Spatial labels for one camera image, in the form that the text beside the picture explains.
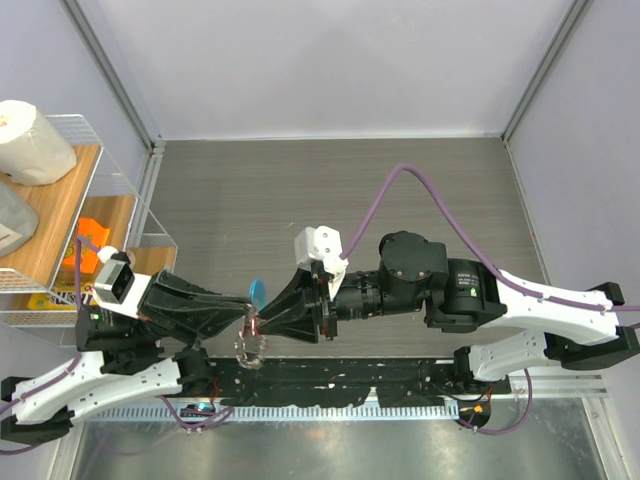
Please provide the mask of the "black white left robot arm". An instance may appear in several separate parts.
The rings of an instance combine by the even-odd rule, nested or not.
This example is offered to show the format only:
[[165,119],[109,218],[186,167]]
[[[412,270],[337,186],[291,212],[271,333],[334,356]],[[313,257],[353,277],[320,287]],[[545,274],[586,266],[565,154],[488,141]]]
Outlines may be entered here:
[[35,378],[1,383],[1,438],[34,448],[115,406],[207,395],[214,373],[201,342],[252,310],[244,295],[208,291],[168,271],[135,274],[124,293],[78,312],[74,358]]

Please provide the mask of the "blue key tag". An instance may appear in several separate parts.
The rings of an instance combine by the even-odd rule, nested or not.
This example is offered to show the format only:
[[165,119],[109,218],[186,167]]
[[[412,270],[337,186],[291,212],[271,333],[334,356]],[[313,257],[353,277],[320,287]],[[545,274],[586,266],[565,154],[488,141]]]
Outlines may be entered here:
[[266,303],[267,303],[266,287],[262,280],[255,279],[251,282],[249,287],[249,298],[251,300],[252,305],[257,310],[261,310],[266,306]]

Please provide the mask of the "key with red tag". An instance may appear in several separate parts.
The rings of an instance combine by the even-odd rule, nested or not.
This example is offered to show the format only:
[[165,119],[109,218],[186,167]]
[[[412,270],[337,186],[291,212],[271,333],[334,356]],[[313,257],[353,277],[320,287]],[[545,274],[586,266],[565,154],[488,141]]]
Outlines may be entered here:
[[260,324],[260,319],[258,316],[254,316],[251,320],[250,320],[250,330],[251,330],[251,334],[253,336],[259,336],[259,324]]

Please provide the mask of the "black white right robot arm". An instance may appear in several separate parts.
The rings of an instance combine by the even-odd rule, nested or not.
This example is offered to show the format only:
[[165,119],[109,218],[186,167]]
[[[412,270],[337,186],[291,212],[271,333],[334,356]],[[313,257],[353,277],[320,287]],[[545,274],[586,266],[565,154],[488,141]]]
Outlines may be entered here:
[[316,343],[340,321],[423,312],[443,333],[510,327],[519,332],[454,353],[455,387],[473,394],[530,367],[590,371],[639,353],[636,331],[620,324],[624,298],[608,282],[571,291],[529,282],[479,261],[451,258],[444,244],[407,231],[385,235],[374,270],[349,272],[338,231],[307,227],[295,239],[297,270],[259,313],[263,335]]

